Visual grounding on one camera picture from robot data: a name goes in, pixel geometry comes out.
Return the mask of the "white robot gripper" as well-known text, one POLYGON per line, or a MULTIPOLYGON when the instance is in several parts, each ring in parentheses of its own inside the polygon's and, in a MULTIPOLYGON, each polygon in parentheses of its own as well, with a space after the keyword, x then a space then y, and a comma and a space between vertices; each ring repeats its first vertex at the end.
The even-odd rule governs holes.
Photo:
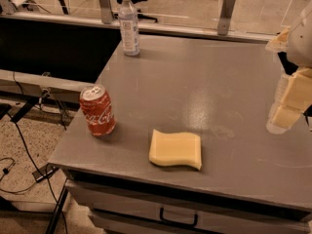
POLYGON ((301 11, 291 28, 284 28, 265 49, 273 53, 286 51, 288 61, 304 66, 292 75, 283 73, 277 84, 266 129, 271 134, 283 134, 312 105, 312 2, 301 11))

